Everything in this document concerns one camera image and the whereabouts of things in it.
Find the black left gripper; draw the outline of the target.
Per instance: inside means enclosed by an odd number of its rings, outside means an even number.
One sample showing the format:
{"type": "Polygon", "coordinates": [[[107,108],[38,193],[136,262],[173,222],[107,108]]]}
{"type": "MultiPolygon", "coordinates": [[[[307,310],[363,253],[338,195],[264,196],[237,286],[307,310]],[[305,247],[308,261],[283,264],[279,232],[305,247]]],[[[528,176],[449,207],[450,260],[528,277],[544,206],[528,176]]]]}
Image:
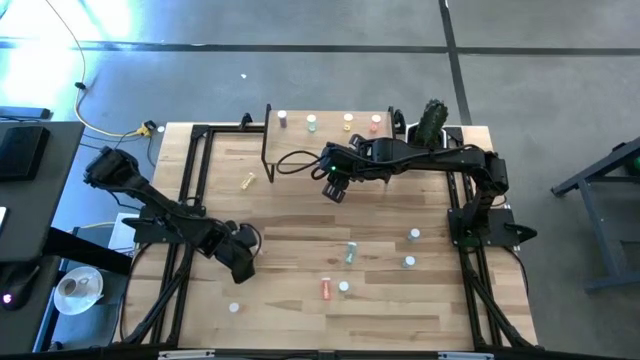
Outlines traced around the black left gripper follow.
{"type": "Polygon", "coordinates": [[[214,252],[215,258],[231,270],[235,284],[251,279],[256,270],[254,259],[260,250],[260,232],[249,223],[226,222],[228,235],[214,252]]]}

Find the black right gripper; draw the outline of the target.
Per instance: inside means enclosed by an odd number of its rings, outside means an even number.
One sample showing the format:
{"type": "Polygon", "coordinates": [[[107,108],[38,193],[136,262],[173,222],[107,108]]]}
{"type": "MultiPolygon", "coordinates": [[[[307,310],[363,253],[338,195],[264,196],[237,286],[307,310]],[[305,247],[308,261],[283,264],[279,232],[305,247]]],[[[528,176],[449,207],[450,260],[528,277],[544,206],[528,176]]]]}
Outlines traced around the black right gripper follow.
{"type": "MultiPolygon", "coordinates": [[[[344,177],[351,181],[385,180],[385,174],[373,167],[355,150],[333,142],[327,142],[321,153],[319,169],[328,175],[344,177]]],[[[328,181],[322,190],[327,198],[341,203],[346,195],[348,182],[328,181]]]]}

